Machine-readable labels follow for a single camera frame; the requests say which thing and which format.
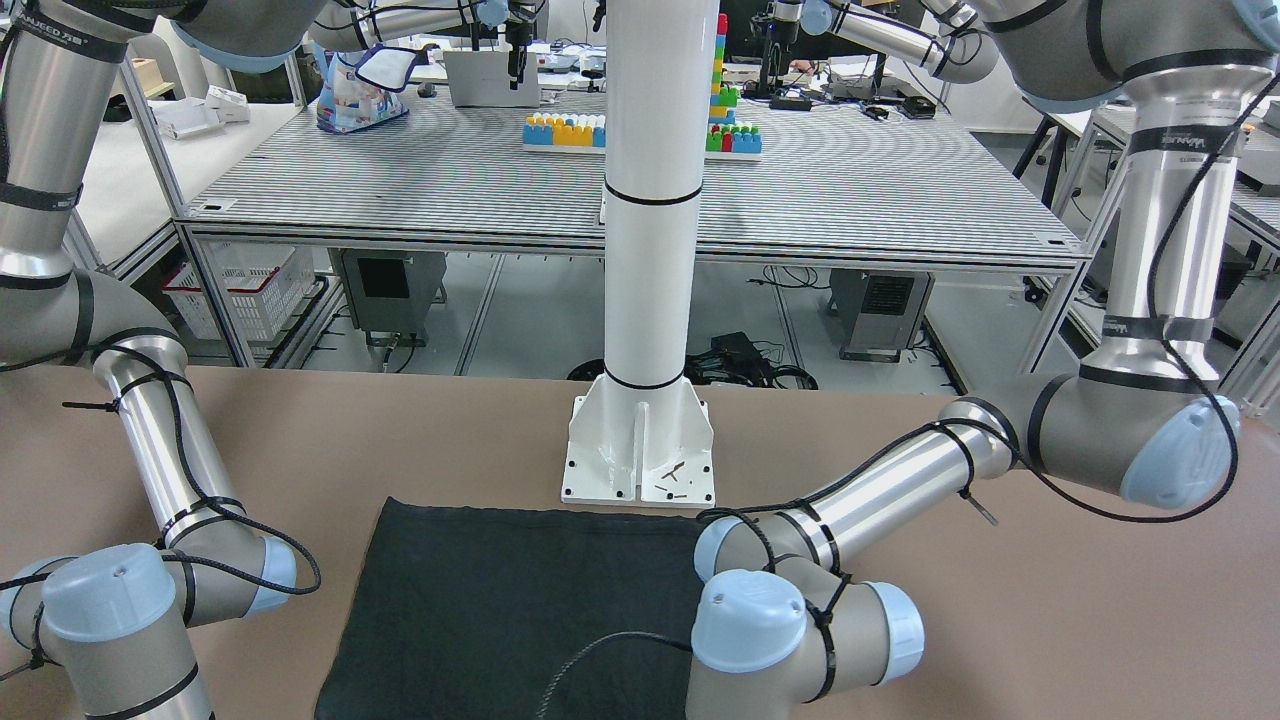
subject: desk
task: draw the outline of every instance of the desk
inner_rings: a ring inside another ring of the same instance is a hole
[[[570,409],[585,389],[219,368],[192,368],[191,379],[250,512],[307,543],[325,571],[315,596],[192,633],[221,720],[311,716],[388,495],[417,505],[557,507]],[[946,402],[699,392],[716,425],[719,497],[732,505],[781,501],[835,479]],[[76,369],[0,375],[0,573],[155,537],[116,420],[59,406],[101,396]],[[497,438],[502,452],[493,451]],[[1233,495],[1175,527],[1084,514],[1024,473],[975,486],[998,528],[966,502],[945,501],[854,566],[858,578],[899,584],[919,605],[928,628],[920,667],[794,717],[1274,717],[1280,493],[1271,478],[1280,438],[1247,423],[1242,445]],[[0,642],[0,667],[22,659]],[[0,685],[0,715],[81,717],[52,667]]]
[[[348,137],[301,114],[178,222],[202,242],[603,255],[602,156],[525,151],[529,110],[457,110],[447,90],[404,100],[406,119]],[[573,92],[543,109],[604,106]],[[945,114],[739,111],[764,127],[764,160],[708,163],[700,260],[1065,277],[1028,348],[1024,368],[1036,364],[1087,254],[964,128]]]
[[[297,111],[292,104],[255,104],[248,123],[232,123],[188,140],[165,137],[183,193],[191,197],[209,187]],[[137,120],[102,123],[99,128],[84,172],[79,213],[102,261],[124,275],[129,274],[125,270],[131,256],[146,250],[146,241],[172,219]],[[161,237],[169,238],[169,233]]]

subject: monitor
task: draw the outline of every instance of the monitor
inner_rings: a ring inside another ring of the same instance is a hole
[[[726,60],[759,61],[760,40],[753,36],[751,18],[763,13],[768,5],[768,0],[721,0],[721,13],[728,15],[728,37],[724,41]],[[899,20],[911,27],[919,27],[924,19],[924,5],[920,4],[920,0],[886,3],[872,9],[890,15],[896,13]],[[870,47],[864,47],[831,33],[813,36],[804,31],[800,31],[800,38],[791,45],[791,51],[787,53],[791,60],[826,60],[845,55],[874,54],[877,51]]]

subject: black cloth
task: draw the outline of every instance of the black cloth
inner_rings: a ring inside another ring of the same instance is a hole
[[[689,642],[701,582],[687,518],[413,507],[388,498],[317,720],[531,719],[561,665],[622,630]],[[604,646],[553,719],[684,717],[690,656]]]

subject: white cardboard box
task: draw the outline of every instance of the white cardboard box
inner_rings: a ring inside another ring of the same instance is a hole
[[[215,131],[223,127],[218,113],[209,109],[198,97],[187,97],[177,102],[161,105],[154,110],[160,132],[172,138],[182,140]]]
[[[225,87],[209,86],[209,95],[205,96],[205,108],[218,113],[218,118],[224,123],[248,122],[248,97]]]

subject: black stripe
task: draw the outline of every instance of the black stripe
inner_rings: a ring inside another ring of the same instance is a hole
[[[800,523],[796,523],[796,519],[792,518],[791,515],[787,515],[786,512],[774,512],[774,515],[782,518],[787,523],[791,523],[791,527],[796,529],[796,533],[799,533],[800,537],[804,538],[805,546],[809,547],[809,557],[813,560],[814,564],[818,564],[818,548],[814,547],[813,541],[809,539],[809,533],[804,532],[804,528],[800,527]]]
[[[184,510],[179,510],[173,518],[169,519],[168,523],[164,524],[163,528],[160,528],[160,538],[164,539],[164,537],[169,534],[169,530],[172,530],[174,525],[177,525],[178,523],[180,523],[183,520],[183,518],[187,518],[188,515],[191,515],[193,512],[197,512],[200,510],[205,510],[206,507],[209,507],[214,502],[216,502],[218,505],[224,505],[224,506],[225,505],[233,505],[236,507],[239,507],[241,511],[244,511],[244,506],[241,505],[241,501],[236,500],[234,497],[210,497],[209,500],[197,500],[196,502],[193,502],[191,505],[191,507],[187,507]]]
[[[1044,459],[1041,456],[1039,451],[1039,438],[1041,429],[1044,424],[1044,413],[1048,411],[1048,404],[1053,401],[1053,396],[1057,391],[1066,384],[1066,380],[1071,379],[1070,374],[1059,375],[1050,380],[1044,389],[1041,391],[1039,396],[1036,398],[1036,405],[1032,406],[1032,416],[1027,423],[1027,460],[1030,461],[1032,469],[1038,473],[1044,473]]]
[[[143,702],[142,705],[136,705],[128,710],[122,710],[119,712],[111,712],[110,715],[86,714],[84,720],[128,720],[129,717],[137,717],[143,712],[151,712],[152,710],[178,697],[178,694],[182,693],[182,691],[187,689],[191,685],[191,683],[196,682],[196,678],[198,675],[200,675],[200,664],[197,662],[196,665],[191,666],[191,673],[187,673],[186,678],[178,680],[177,685]]]
[[[1175,53],[1132,65],[1124,72],[1124,81],[1129,82],[1133,78],[1149,76],[1161,70],[1199,65],[1254,65],[1274,69],[1276,67],[1276,56],[1265,50],[1196,50],[1192,53]]]
[[[82,192],[83,184],[70,192],[54,192],[0,182],[0,202],[41,213],[65,213],[79,205]]]
[[[1212,318],[1124,318],[1107,315],[1102,319],[1102,337],[1126,340],[1181,340],[1208,342],[1213,337]]]
[[[1110,386],[1133,387],[1138,389],[1153,389],[1157,392],[1176,392],[1179,395],[1199,395],[1199,387],[1189,378],[1157,378],[1155,375],[1139,375],[1135,373],[1121,373],[1119,370],[1105,370],[1093,365],[1080,365],[1080,377],[1096,383]]]
[[[0,288],[4,290],[58,290],[72,279],[67,273],[56,278],[19,278],[14,275],[0,275]]]
[[[186,538],[191,533],[198,530],[200,528],[204,528],[205,525],[212,525],[214,523],[223,523],[223,521],[230,521],[230,518],[224,518],[223,515],[214,515],[212,518],[205,518],[204,520],[201,520],[201,521],[193,524],[192,527],[184,529],[183,532],[178,533],[178,537],[173,538],[173,542],[169,543],[169,547],[170,548],[172,547],[177,547],[178,543],[180,543],[183,541],[183,538]]]
[[[667,380],[667,382],[664,382],[662,384],[658,384],[658,386],[637,386],[635,383],[628,383],[628,382],[623,380],[622,378],[614,375],[613,373],[609,372],[608,366],[604,368],[604,374],[609,375],[611,380],[618,383],[620,386],[622,386],[625,388],[630,388],[630,389],[662,389],[664,387],[671,387],[671,386],[678,383],[680,379],[685,377],[685,374],[681,373],[681,374],[676,375],[675,378],[672,378],[672,379],[669,379],[669,380]]]
[[[72,336],[72,347],[84,347],[88,345],[93,332],[93,278],[87,270],[76,269],[76,291],[79,293],[79,307],[76,311],[76,334]],[[68,355],[63,365],[78,365],[83,352]]]
[[[186,552],[180,550],[173,550],[172,552],[182,564],[182,579],[187,588],[187,597],[182,606],[182,624],[189,628],[191,616],[196,614],[196,570],[192,568],[191,562],[184,560],[184,557],[187,557]]]
[[[147,19],[141,15],[134,15],[132,13],[125,13],[124,10],[118,10],[110,6],[105,0],[63,0],[72,8],[82,10],[93,15],[100,20],[106,20],[111,24],[118,24],[123,28],[132,29],[134,32],[150,33],[155,29],[156,22],[154,19]]]
[[[840,544],[836,542],[836,533],[831,532],[831,528],[826,523],[819,523],[818,528],[822,529],[823,537],[827,538],[827,547],[831,548],[831,571],[840,574]]]
[[[960,401],[968,402],[969,405],[977,405],[978,407],[986,410],[988,415],[1000,423],[1000,429],[1005,430],[1005,437],[1009,438],[1015,447],[1023,447],[1023,443],[1018,441],[1018,432],[1014,429],[1014,424],[1010,423],[1009,418],[1000,411],[1000,407],[996,407],[980,397],[961,397]],[[1012,470],[1016,464],[1018,460],[1011,457],[1009,460],[1009,469]]]
[[[1021,29],[1034,22],[1042,20],[1052,15],[1062,5],[1066,5],[1066,0],[1046,0],[1044,3],[1032,8],[1030,10],[1027,10],[1020,15],[1014,15],[1007,20],[988,22],[987,29],[996,33]]]
[[[1089,44],[1089,60],[1098,74],[1111,82],[1120,82],[1120,73],[1116,72],[1111,60],[1107,59],[1107,49],[1102,44],[1102,0],[1089,0],[1084,14],[1084,40]]]
[[[978,465],[977,462],[973,461],[973,452],[969,452],[969,446],[965,445],[964,441],[960,439],[960,436],[957,436],[947,425],[938,425],[937,430],[951,438],[951,441],[955,442],[956,446],[960,448],[960,452],[964,454],[964,461],[966,465],[969,465],[969,479],[965,482],[965,488],[968,488],[969,484],[973,483],[974,477],[977,477],[978,474]]]
[[[1161,152],[1199,152],[1210,155],[1221,150],[1222,158],[1239,158],[1243,143],[1233,126],[1171,126],[1135,131],[1129,137],[1126,154],[1158,150]]]
[[[929,53],[933,50],[934,45],[937,45],[936,41],[931,42],[929,49],[924,51],[924,59],[920,61],[922,65],[927,65],[929,63]],[[933,77],[938,77],[940,74],[942,74],[942,69],[946,68],[947,63],[951,61],[951,50],[955,49],[955,46],[956,46],[956,36],[955,33],[952,33],[947,38],[946,49],[942,50],[942,60],[938,61],[938,67],[934,68],[934,70],[931,73]]]
[[[682,205],[682,204],[689,202],[690,200],[692,200],[692,199],[695,199],[695,197],[698,197],[699,195],[703,193],[703,188],[701,188],[701,186],[699,186],[698,190],[695,190],[695,191],[692,191],[689,195],[685,195],[682,197],[672,197],[669,200],[649,200],[649,199],[645,199],[645,197],[635,197],[635,196],[627,195],[625,192],[618,192],[618,190],[616,187],[613,187],[612,184],[609,184],[608,182],[604,183],[604,187],[608,188],[609,195],[617,197],[618,200],[626,200],[627,202],[630,202],[632,205],[649,205],[652,208],[653,206],[666,206],[666,205]]]
[[[196,0],[191,5],[187,5],[186,8],[183,8],[180,13],[178,13],[177,15],[174,15],[174,17],[172,17],[169,19],[170,19],[170,22],[175,22],[175,23],[179,23],[179,24],[189,23],[191,20],[198,18],[200,13],[205,12],[205,5],[207,5],[207,4],[209,4],[209,0]]]
[[[172,329],[165,329],[165,328],[133,328],[132,331],[120,331],[120,332],[118,332],[118,333],[115,333],[115,334],[113,334],[110,337],[102,338],[96,345],[97,346],[118,345],[118,343],[122,343],[122,342],[124,342],[127,340],[133,340],[136,337],[165,337],[165,338],[169,338],[169,340],[173,340],[173,341],[177,341],[177,342],[182,342],[180,340],[178,340],[178,336]],[[95,352],[93,354],[93,360],[97,360],[99,357],[101,357],[104,352],[108,352],[108,351],[106,350],[99,350],[97,352]]]
[[[960,12],[960,3],[956,3],[955,5],[951,5],[945,12],[942,12],[941,14],[934,14],[933,17],[938,18],[942,22],[946,22],[954,18],[955,14],[959,12]]]
[[[168,378],[169,378],[170,382],[182,383],[182,384],[184,384],[187,387],[191,387],[191,380],[188,380],[187,378],[179,375],[178,373],[165,373],[165,375],[168,375]],[[161,382],[161,377],[157,373],[151,373],[148,375],[142,375],[141,378],[133,380],[132,383],[122,387],[120,388],[120,395],[115,400],[118,400],[118,401],[119,400],[124,400],[124,396],[129,395],[138,386],[145,386],[147,383],[155,383],[155,382]]]
[[[56,45],[63,50],[69,50],[100,63],[115,65],[124,61],[124,55],[129,47],[123,42],[111,42],[64,26],[44,15],[31,5],[19,5],[19,10],[13,15],[13,20],[14,28],[22,28],[50,45]]]

